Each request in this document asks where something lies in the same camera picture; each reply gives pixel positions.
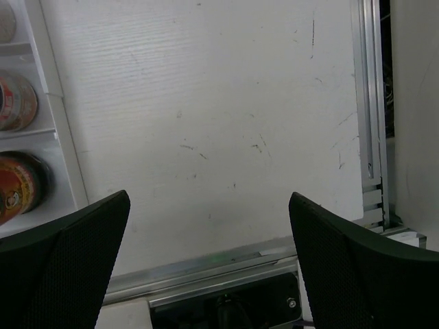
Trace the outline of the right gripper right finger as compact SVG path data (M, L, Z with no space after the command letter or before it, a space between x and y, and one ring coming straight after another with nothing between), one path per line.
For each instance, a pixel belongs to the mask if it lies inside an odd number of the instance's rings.
M316 328L437 328L438 253L389 239L300 193L289 218Z

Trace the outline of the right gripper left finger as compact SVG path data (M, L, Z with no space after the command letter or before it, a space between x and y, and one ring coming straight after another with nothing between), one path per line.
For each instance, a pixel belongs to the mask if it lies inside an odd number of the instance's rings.
M94 328L130 213L118 191L1 239L2 328Z

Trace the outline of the red-lid chili sauce jar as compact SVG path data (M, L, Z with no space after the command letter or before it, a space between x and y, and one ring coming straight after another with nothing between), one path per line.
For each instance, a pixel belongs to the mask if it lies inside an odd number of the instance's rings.
M1 152L1 224L39 207L53 185L51 169L39 157L24 151Z

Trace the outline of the short white-lid jar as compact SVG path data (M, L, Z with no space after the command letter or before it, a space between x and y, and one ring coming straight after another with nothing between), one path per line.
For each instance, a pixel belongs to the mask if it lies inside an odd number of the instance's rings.
M29 126L38 112L38 97L30 82L18 73L1 69L1 131Z

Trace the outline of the tall silver-capped shaker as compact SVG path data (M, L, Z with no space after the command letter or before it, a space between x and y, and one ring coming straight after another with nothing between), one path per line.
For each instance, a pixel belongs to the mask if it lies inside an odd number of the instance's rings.
M16 33L16 17L8 1L0 3L0 42L10 42Z

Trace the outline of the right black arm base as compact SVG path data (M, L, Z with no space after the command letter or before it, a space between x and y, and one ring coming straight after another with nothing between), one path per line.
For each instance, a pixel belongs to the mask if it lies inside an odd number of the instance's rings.
M210 286L150 302L153 328L313 328L304 319L298 278L282 273Z

